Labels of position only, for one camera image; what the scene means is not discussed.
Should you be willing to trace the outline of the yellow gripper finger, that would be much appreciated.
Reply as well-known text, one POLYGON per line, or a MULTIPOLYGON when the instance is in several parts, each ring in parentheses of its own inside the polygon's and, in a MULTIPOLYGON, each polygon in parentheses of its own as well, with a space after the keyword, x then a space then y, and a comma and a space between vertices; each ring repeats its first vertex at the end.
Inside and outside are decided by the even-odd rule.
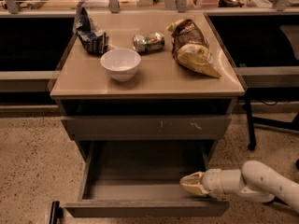
POLYGON ((190 175, 185 175, 180 179, 179 183, 181 185, 200 185, 204 174, 204 172, 199 171, 190 175))
POLYGON ((208 195, 208 191, 202 185, 183 185, 182 187, 197 196, 204 197, 208 195))

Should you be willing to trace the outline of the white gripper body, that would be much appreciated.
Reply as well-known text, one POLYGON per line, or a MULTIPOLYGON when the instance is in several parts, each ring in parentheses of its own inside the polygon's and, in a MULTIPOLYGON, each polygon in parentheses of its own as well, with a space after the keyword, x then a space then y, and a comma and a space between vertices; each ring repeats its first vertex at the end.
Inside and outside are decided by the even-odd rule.
POLYGON ((201 178, 202 185, 211 197, 216 198, 224 195, 221 178, 221 169, 209 169, 201 178))

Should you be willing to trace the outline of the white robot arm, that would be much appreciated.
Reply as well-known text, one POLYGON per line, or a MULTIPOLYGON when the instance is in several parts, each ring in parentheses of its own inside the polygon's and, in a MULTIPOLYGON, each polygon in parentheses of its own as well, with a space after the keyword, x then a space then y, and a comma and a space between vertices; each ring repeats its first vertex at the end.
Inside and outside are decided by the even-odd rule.
POLYGON ((240 169, 196 172, 182 177, 179 184, 197 196, 232 194, 256 203, 269 203, 278 198, 299 212, 299 184, 259 161, 246 161, 240 169))

